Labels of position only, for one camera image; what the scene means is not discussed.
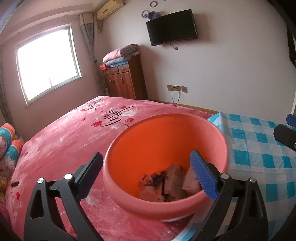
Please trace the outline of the orange plastic trash bucket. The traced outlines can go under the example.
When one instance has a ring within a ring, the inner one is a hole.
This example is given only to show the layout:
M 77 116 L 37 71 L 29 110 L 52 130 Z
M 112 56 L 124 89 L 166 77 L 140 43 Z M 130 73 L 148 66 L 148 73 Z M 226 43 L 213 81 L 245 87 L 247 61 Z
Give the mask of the orange plastic trash bucket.
M 138 183 L 142 174 L 171 164 L 189 168 L 190 154 L 195 150 L 219 172 L 227 172 L 227 142 L 210 121 L 186 113 L 146 118 L 124 130 L 109 146 L 102 169 L 104 184 L 119 207 L 139 218 L 184 218 L 212 203 L 204 191 L 179 201 L 148 202 L 138 198 Z

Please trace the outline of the trash inside bucket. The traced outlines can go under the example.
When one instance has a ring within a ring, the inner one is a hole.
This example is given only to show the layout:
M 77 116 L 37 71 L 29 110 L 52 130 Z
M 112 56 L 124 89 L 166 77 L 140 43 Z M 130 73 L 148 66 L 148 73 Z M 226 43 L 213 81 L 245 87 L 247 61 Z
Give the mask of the trash inside bucket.
M 202 190 L 191 166 L 185 170 L 182 166 L 174 164 L 152 174 L 143 174 L 137 186 L 137 197 L 150 202 L 179 201 Z

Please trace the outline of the blue checkered tablecloth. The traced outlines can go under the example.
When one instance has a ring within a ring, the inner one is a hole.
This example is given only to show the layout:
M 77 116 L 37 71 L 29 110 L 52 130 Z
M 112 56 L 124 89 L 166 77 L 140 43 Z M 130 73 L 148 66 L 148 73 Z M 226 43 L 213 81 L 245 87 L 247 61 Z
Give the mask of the blue checkered tablecloth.
M 228 174 L 237 180 L 257 180 L 269 238 L 273 238 L 295 205 L 295 151 L 275 140 L 277 123 L 273 121 L 230 113 L 218 113 L 208 120 L 227 141 Z

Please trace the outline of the small black object on bed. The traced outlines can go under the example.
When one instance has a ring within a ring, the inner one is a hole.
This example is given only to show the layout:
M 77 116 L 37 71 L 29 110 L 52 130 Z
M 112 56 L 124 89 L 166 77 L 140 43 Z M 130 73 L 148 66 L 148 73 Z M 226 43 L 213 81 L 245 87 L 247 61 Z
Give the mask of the small black object on bed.
M 18 184 L 19 184 L 19 181 L 13 182 L 13 183 L 11 184 L 11 187 L 16 187 L 16 186 L 18 186 Z

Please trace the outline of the rolled colourful quilt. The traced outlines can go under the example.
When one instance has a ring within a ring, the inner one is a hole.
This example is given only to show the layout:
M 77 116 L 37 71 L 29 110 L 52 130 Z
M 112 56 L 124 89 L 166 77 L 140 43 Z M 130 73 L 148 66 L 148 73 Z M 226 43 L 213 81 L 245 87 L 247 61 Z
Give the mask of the rolled colourful quilt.
M 15 138 L 15 129 L 5 123 L 1 126 L 1 176 L 10 178 L 15 170 L 23 143 Z

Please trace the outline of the left grey curtain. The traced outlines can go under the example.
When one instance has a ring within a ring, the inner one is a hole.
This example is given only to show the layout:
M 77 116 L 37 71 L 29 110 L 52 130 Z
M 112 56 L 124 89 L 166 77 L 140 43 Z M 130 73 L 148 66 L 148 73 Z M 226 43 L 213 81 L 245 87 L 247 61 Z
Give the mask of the left grey curtain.
M 1 66 L 1 72 L 0 72 L 0 93 L 1 93 L 1 112 L 3 114 L 3 117 L 5 121 L 11 125 L 13 125 L 13 120 L 11 119 L 11 114 L 6 102 L 6 94 L 4 90 L 4 81 L 3 81 L 3 73 L 2 73 L 2 66 Z

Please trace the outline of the grey curtain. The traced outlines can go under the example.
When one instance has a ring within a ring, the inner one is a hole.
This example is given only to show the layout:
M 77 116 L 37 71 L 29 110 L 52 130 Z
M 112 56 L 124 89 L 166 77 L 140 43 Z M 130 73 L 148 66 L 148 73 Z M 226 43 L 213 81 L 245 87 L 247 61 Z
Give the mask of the grey curtain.
M 13 125 L 13 120 L 11 119 L 11 114 L 6 102 L 6 94 L 4 90 L 4 81 L 3 81 L 3 73 L 2 73 L 2 66 L 1 66 L 1 72 L 0 72 L 0 93 L 1 93 L 1 112 L 3 114 L 3 117 L 5 121 L 11 125 Z
M 95 57 L 94 14 L 82 13 L 79 15 L 80 29 L 92 61 L 92 70 L 99 95 L 107 95 L 104 80 L 101 78 Z

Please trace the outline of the bright window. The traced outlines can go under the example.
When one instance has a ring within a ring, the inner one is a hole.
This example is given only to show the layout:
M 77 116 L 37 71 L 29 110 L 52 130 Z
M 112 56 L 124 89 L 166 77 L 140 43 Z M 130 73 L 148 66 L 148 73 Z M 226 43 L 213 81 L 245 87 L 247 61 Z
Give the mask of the bright window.
M 82 77 L 70 24 L 41 32 L 19 44 L 16 63 L 26 105 Z

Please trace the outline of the brown wooden cabinet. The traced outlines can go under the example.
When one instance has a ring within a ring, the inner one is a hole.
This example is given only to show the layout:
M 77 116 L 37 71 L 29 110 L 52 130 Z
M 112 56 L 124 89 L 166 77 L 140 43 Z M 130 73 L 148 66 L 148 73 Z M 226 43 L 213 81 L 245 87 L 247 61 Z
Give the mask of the brown wooden cabinet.
M 148 100 L 140 56 L 127 63 L 103 70 L 105 83 L 111 97 Z

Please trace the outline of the folded blankets on cabinet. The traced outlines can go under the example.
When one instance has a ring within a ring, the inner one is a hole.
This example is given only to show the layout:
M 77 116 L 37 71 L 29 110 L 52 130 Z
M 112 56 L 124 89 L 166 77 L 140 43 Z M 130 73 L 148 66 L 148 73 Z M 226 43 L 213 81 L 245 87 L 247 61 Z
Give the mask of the folded blankets on cabinet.
M 102 59 L 103 64 L 99 66 L 100 70 L 106 70 L 108 66 L 129 61 L 133 56 L 137 56 L 141 53 L 140 46 L 138 44 L 130 44 L 122 48 L 118 48 L 109 52 Z

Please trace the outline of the right grey curtain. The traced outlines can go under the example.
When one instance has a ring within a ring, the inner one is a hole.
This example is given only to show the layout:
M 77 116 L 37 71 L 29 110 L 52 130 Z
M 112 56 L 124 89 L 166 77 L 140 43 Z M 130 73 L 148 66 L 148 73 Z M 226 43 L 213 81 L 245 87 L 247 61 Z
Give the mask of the right grey curtain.
M 95 57 L 94 14 L 82 13 L 79 15 L 80 29 L 92 61 L 92 70 L 99 95 L 107 95 L 104 80 L 101 78 Z

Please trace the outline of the white air conditioner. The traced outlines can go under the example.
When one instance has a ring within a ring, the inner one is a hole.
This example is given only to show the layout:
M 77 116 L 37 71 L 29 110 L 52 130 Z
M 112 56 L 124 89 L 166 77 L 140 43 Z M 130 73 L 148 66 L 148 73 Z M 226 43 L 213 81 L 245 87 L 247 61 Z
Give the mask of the white air conditioner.
M 109 0 L 96 13 L 97 20 L 103 21 L 125 5 L 124 0 Z

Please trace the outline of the white door frame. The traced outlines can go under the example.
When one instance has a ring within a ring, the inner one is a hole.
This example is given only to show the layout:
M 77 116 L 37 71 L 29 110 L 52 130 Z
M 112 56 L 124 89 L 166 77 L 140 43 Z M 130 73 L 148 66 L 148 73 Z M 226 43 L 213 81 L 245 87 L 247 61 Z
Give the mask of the white door frame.
M 292 111 L 291 111 L 292 115 L 296 115 L 296 90 L 295 90 L 295 96 L 293 99 L 293 105 L 292 105 Z

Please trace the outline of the wall power socket strip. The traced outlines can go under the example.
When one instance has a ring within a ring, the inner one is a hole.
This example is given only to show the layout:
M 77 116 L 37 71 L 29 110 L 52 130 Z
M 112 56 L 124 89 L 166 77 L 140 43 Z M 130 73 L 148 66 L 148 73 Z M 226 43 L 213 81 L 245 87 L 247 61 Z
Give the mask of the wall power socket strip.
M 167 85 L 167 90 L 168 91 L 180 91 L 187 93 L 188 88 L 186 86 L 177 86 L 177 85 Z

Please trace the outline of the wall mounted black television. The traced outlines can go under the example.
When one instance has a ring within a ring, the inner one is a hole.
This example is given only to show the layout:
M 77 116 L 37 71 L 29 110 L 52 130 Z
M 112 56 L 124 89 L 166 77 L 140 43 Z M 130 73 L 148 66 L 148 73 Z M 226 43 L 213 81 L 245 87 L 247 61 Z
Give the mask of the wall mounted black television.
M 146 25 L 151 46 L 199 38 L 191 9 L 160 16 Z

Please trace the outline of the purple wall decoration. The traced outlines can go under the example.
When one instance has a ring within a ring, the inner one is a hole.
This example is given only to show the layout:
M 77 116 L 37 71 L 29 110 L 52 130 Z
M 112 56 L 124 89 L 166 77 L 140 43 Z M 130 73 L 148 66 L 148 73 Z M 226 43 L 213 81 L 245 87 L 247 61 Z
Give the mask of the purple wall decoration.
M 147 20 L 154 20 L 166 14 L 165 11 L 155 11 L 154 9 L 159 5 L 159 1 L 151 1 L 149 6 L 151 9 L 143 10 L 141 17 Z

